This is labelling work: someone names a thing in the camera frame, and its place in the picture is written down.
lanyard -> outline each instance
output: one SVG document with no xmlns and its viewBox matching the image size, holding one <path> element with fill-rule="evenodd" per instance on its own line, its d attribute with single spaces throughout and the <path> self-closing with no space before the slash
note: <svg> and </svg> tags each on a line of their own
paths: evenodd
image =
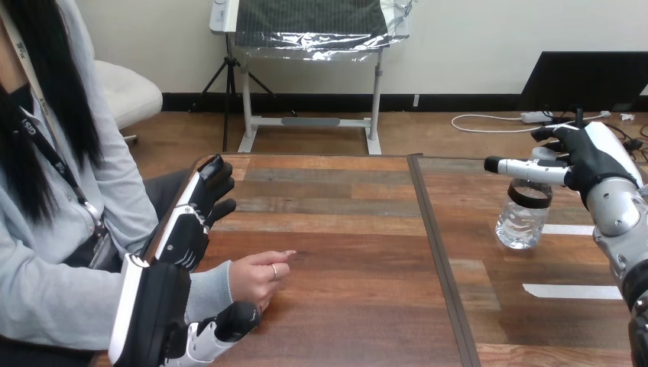
<svg viewBox="0 0 648 367">
<path fill-rule="evenodd" d="M 7 31 L 7 34 L 9 35 L 9 39 L 11 40 L 14 50 L 18 55 L 18 59 L 21 62 L 24 73 L 27 75 L 27 79 L 31 84 L 31 88 L 33 89 L 34 94 L 38 99 L 40 110 L 43 112 L 45 122 L 47 123 L 47 126 L 49 127 L 49 130 L 52 134 L 54 146 L 58 147 L 58 150 L 60 151 L 60 139 L 58 138 L 57 130 L 52 126 L 52 115 L 50 108 L 47 105 L 47 101 L 45 101 L 43 90 L 41 89 L 41 85 L 39 84 L 38 78 L 36 77 L 34 66 L 31 64 L 29 53 L 24 46 L 22 36 L 18 32 L 13 19 L 11 19 L 11 16 L 9 16 L 7 8 L 2 1 L 0 1 L 0 18 L 2 18 L 2 22 L 5 25 L 5 29 Z M 99 213 L 99 211 L 86 199 L 86 195 L 83 193 L 81 187 L 76 182 L 76 179 L 74 178 L 74 175 L 70 170 L 70 166 L 68 166 L 65 160 L 58 155 L 56 149 L 54 149 L 52 145 L 47 141 L 47 139 L 43 136 L 43 133 L 41 133 L 41 131 L 39 131 L 29 122 L 28 117 L 23 119 L 20 125 L 21 130 L 33 141 L 34 145 L 36 145 L 38 150 L 50 162 L 52 167 L 54 167 L 54 169 L 57 170 L 61 177 L 70 185 L 70 187 L 72 187 L 72 190 L 74 191 L 79 204 L 83 206 L 83 208 L 92 217 L 95 225 L 95 232 L 101 230 L 104 226 L 101 218 L 101 213 Z"/>
</svg>

plastic water bottle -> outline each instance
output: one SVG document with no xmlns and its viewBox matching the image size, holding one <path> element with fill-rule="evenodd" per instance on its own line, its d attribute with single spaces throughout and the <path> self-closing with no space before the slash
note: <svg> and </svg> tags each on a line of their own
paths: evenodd
<svg viewBox="0 0 648 367">
<path fill-rule="evenodd" d="M 556 153 L 547 148 L 536 148 L 531 159 L 555 160 Z M 500 241 L 509 248 L 536 247 L 549 215 L 552 198 L 551 186 L 546 183 L 513 179 L 495 227 Z"/>
</svg>

black and white robotic hand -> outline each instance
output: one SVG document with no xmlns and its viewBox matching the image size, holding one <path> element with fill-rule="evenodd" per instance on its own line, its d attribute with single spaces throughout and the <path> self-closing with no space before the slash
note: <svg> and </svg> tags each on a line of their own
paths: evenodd
<svg viewBox="0 0 648 367">
<path fill-rule="evenodd" d="M 610 261 L 612 276 L 632 313 L 628 332 L 633 363 L 648 366 L 648 190 L 637 167 L 619 139 L 600 122 L 584 128 L 549 126 L 532 136 L 536 141 L 556 138 L 540 149 L 554 151 L 558 157 L 531 161 L 489 157 L 484 168 L 567 186 L 581 194 L 596 225 L 594 241 Z"/>
<path fill-rule="evenodd" d="M 210 158 L 141 253 L 124 257 L 109 347 L 114 366 L 207 366 L 259 325 L 256 305 L 241 302 L 200 323 L 187 325 L 184 318 L 190 272 L 205 254 L 209 229 L 235 210 L 234 200 L 219 202 L 233 188 L 232 166 Z"/>
</svg>

white wall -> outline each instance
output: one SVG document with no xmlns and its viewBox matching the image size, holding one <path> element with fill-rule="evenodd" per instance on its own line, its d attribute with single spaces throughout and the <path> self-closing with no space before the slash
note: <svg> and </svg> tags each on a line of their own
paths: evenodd
<svg viewBox="0 0 648 367">
<path fill-rule="evenodd" d="M 225 56 L 212 0 L 77 3 L 97 58 L 164 92 L 201 91 Z M 419 0 L 411 38 L 384 54 L 382 91 L 520 93 L 543 50 L 648 50 L 646 17 L 647 0 Z M 373 60 L 253 60 L 251 71 L 276 93 L 370 93 Z"/>
</svg>

black monitor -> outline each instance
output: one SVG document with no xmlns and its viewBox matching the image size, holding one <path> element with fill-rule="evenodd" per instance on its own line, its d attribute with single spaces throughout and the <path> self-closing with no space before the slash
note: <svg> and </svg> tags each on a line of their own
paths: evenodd
<svg viewBox="0 0 648 367">
<path fill-rule="evenodd" d="M 648 52 L 543 52 L 520 111 L 630 111 L 648 85 Z"/>
</svg>

